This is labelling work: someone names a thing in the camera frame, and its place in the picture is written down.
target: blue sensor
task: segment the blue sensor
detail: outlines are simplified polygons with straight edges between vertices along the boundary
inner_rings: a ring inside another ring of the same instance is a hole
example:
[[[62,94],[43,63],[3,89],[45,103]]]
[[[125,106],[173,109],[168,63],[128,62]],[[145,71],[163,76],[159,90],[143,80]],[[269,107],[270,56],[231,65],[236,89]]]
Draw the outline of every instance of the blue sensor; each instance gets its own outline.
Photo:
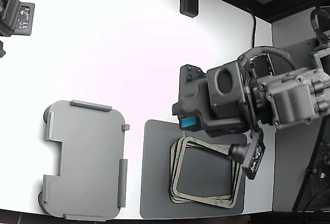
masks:
[[[197,124],[196,117],[187,117],[181,120],[181,128],[187,128]]]

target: gray tray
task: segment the gray tray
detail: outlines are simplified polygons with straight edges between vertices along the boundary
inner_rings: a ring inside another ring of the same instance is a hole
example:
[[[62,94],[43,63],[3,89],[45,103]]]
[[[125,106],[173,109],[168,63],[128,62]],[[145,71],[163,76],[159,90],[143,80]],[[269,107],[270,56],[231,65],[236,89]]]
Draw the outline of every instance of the gray tray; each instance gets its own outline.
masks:
[[[44,113],[46,140],[61,142],[60,175],[43,177],[39,204],[71,220],[106,221],[125,207],[127,160],[119,111],[82,101],[58,101]]]
[[[145,124],[141,207],[144,219],[203,218],[237,215],[243,212],[245,176],[242,177],[234,208],[225,209],[203,203],[173,203],[169,195],[170,147],[183,132],[178,124],[149,120]],[[210,138],[204,131],[186,132],[213,144],[244,144],[246,136],[227,135]],[[188,148],[185,153],[178,190],[195,196],[230,193],[232,163],[226,157],[202,149]]]

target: white tabletop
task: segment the white tabletop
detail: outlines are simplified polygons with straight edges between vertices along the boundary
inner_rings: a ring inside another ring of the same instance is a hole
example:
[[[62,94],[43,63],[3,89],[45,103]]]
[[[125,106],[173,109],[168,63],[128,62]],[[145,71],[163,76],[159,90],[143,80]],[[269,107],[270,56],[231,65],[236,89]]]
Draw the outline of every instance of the white tabletop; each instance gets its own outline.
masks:
[[[43,175],[57,175],[59,144],[44,139],[44,110],[58,100],[113,106],[131,125],[126,207],[118,219],[140,219],[144,124],[177,122],[179,69],[204,71],[235,60],[251,44],[252,19],[219,0],[200,0],[195,18],[179,0],[20,0],[36,4],[32,36],[3,38],[0,60],[0,209],[42,214]],[[271,45],[258,20],[257,45]],[[270,211],[274,130],[255,180],[246,180],[244,213]]]

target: electronic device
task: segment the electronic device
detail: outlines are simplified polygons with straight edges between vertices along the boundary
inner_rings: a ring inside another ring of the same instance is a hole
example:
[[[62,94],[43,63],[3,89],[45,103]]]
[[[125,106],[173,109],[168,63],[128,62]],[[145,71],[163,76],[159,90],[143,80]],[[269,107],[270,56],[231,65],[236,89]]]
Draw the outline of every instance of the electronic device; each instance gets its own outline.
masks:
[[[0,0],[0,36],[31,35],[35,5],[19,0]],[[0,58],[6,52],[0,41]]]
[[[316,15],[330,20],[322,9],[311,13],[319,41],[311,55],[313,69],[299,68],[286,51],[271,46],[253,46],[236,61],[207,73],[193,65],[180,69],[179,101],[172,107],[180,128],[205,130],[211,137],[251,130],[250,144],[233,144],[229,150],[249,179],[255,178],[265,151],[259,121],[282,129],[330,114],[330,42]],[[270,55],[280,57],[292,71],[276,75]]]

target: gray rubber mat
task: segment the gray rubber mat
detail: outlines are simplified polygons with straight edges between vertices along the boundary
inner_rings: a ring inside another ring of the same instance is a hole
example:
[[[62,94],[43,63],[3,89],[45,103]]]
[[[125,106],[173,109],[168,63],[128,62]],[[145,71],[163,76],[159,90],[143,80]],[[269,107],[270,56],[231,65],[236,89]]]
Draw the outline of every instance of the gray rubber mat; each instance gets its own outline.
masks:
[[[170,199],[170,148],[183,136],[178,124],[149,120],[145,124],[141,207],[145,219],[203,218],[237,215],[243,212],[245,176],[242,177],[236,205],[225,209],[203,203],[174,203]],[[243,144],[246,136],[210,138],[204,131],[186,132],[212,144]],[[195,196],[230,194],[232,162],[205,149],[188,148],[183,161],[178,189]]]

